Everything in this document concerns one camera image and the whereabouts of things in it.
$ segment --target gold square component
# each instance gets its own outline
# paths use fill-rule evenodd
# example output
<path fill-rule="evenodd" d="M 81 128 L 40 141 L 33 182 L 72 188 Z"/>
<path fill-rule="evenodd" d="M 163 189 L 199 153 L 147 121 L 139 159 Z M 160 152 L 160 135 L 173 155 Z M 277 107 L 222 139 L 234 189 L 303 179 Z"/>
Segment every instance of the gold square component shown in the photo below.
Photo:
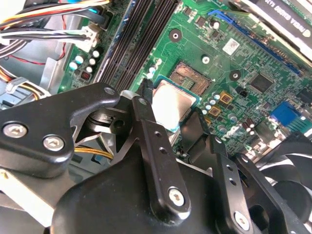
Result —
<path fill-rule="evenodd" d="M 211 110 L 209 111 L 209 114 L 212 114 L 213 116 L 218 116 L 221 113 L 221 109 L 213 106 Z"/>
<path fill-rule="evenodd" d="M 225 91 L 222 91 L 220 93 L 220 101 L 222 101 L 225 104 L 229 104 L 233 100 L 233 97 L 226 93 Z"/>

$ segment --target silver screw head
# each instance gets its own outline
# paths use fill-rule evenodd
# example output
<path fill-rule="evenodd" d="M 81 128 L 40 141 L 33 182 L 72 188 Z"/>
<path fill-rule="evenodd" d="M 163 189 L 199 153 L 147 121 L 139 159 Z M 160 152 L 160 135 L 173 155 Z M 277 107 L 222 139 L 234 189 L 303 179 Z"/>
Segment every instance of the silver screw head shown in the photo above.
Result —
<path fill-rule="evenodd" d="M 21 138 L 27 134 L 27 128 L 19 123 L 11 123 L 3 128 L 3 133 L 12 138 Z"/>
<path fill-rule="evenodd" d="M 43 140 L 43 145 L 48 150 L 60 151 L 64 148 L 64 141 L 58 136 L 47 136 Z"/>
<path fill-rule="evenodd" d="M 250 226 L 248 219 L 240 212 L 235 211 L 234 213 L 235 221 L 238 223 L 238 225 L 245 231 L 248 231 Z"/>
<path fill-rule="evenodd" d="M 104 88 L 104 91 L 109 95 L 114 95 L 115 91 L 109 87 Z"/>
<path fill-rule="evenodd" d="M 178 189 L 170 189 L 169 198 L 176 206 L 184 205 L 184 196 Z"/>

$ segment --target mounting hole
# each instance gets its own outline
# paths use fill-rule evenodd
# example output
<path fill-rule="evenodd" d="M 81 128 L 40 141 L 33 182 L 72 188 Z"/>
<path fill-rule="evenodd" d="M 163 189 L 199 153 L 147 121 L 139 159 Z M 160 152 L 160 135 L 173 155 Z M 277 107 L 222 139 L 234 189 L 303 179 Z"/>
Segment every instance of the mounting hole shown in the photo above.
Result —
<path fill-rule="evenodd" d="M 168 153 L 164 147 L 160 147 L 159 151 L 161 151 L 161 153 L 164 155 L 166 155 Z"/>
<path fill-rule="evenodd" d="M 233 184 L 234 186 L 236 186 L 236 182 L 235 182 L 232 178 L 230 178 L 230 182 L 231 182 L 231 184 Z"/>
<path fill-rule="evenodd" d="M 114 127 L 115 128 L 122 128 L 125 125 L 125 122 L 123 120 L 116 120 L 116 122 L 114 123 Z"/>
<path fill-rule="evenodd" d="M 162 137 L 162 135 L 161 135 L 161 133 L 160 133 L 159 131 L 155 131 L 155 135 L 156 135 L 157 137 Z"/>
<path fill-rule="evenodd" d="M 233 168 L 230 165 L 226 165 L 226 167 L 232 172 Z"/>
<path fill-rule="evenodd" d="M 138 99 L 138 101 L 141 102 L 143 105 L 147 104 L 147 102 L 141 97 Z"/>
<path fill-rule="evenodd" d="M 104 91 L 109 95 L 114 95 L 115 91 L 109 87 L 104 88 Z"/>

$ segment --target red wire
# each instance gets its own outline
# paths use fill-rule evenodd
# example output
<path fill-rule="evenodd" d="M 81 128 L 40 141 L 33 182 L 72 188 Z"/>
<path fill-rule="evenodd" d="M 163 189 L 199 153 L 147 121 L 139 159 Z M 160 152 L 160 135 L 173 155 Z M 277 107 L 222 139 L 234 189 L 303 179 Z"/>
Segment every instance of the red wire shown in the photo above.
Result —
<path fill-rule="evenodd" d="M 16 57 L 14 55 L 10 55 L 10 57 L 15 58 L 15 59 L 17 59 L 18 61 L 21 61 L 21 62 L 27 62 L 27 63 L 31 63 L 31 64 L 35 64 L 35 65 L 45 65 L 45 63 L 43 63 L 43 62 L 29 61 L 29 60 L 26 60 L 26 59 L 23 59 L 23 58 L 20 58 L 20 57 Z"/>
<path fill-rule="evenodd" d="M 62 21 L 63 21 L 63 30 L 66 30 L 66 21 L 65 21 L 65 16 L 62 16 Z M 57 59 L 57 61 L 61 60 L 62 58 L 65 57 L 66 51 L 65 51 L 65 47 L 66 47 L 66 43 L 63 43 L 63 49 L 62 49 L 62 53 L 60 55 L 60 57 Z M 31 64 L 35 64 L 35 65 L 45 65 L 44 62 L 36 62 L 36 61 L 29 61 L 20 57 L 16 57 L 14 55 L 10 55 L 10 57 L 17 59 L 18 61 L 21 62 L 27 62 L 27 63 L 31 63 Z"/>

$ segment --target white capacitor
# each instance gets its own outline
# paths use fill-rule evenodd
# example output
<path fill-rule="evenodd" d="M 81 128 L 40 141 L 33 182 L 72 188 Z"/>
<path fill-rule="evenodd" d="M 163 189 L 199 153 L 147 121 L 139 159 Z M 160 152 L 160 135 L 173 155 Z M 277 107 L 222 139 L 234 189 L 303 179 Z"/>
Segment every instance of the white capacitor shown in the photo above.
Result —
<path fill-rule="evenodd" d="M 210 103 L 210 105 L 215 105 L 216 104 L 216 101 L 215 100 L 213 100 L 213 99 L 211 99 L 210 101 L 209 101 L 209 103 Z"/>
<path fill-rule="evenodd" d="M 92 52 L 92 56 L 95 57 L 96 59 L 97 59 L 100 55 L 101 55 L 101 54 L 100 54 L 100 52 L 99 52 L 98 50 L 94 50 L 94 51 Z"/>
<path fill-rule="evenodd" d="M 69 63 L 69 68 L 73 71 L 78 69 L 78 65 L 75 62 Z"/>
<path fill-rule="evenodd" d="M 89 59 L 89 64 L 90 64 L 91 66 L 96 65 L 96 63 L 97 63 L 97 61 L 96 61 L 94 58 L 90 58 L 90 59 Z"/>
<path fill-rule="evenodd" d="M 221 98 L 221 97 L 220 97 L 219 94 L 215 94 L 215 95 L 214 95 L 214 99 L 215 99 L 215 100 L 220 100 L 220 98 Z"/>
<path fill-rule="evenodd" d="M 83 64 L 83 62 L 84 62 L 84 55 L 77 55 L 77 56 L 75 57 L 75 61 L 76 61 L 76 63 L 78 63 L 78 64 Z"/>
<path fill-rule="evenodd" d="M 93 69 L 92 69 L 92 67 L 86 67 L 86 71 L 88 72 L 88 73 L 93 73 Z"/>
<path fill-rule="evenodd" d="M 207 111 L 211 110 L 212 106 L 211 105 L 205 105 L 205 108 Z"/>
<path fill-rule="evenodd" d="M 203 56 L 202 58 L 201 58 L 201 61 L 202 61 L 202 63 L 204 63 L 204 64 L 208 64 L 209 62 L 210 62 L 210 58 L 208 57 L 208 56 Z"/>
<path fill-rule="evenodd" d="M 152 74 L 155 74 L 156 68 L 155 68 L 155 67 L 150 67 L 150 68 L 148 69 L 148 71 L 149 71 L 150 73 L 152 73 Z"/>

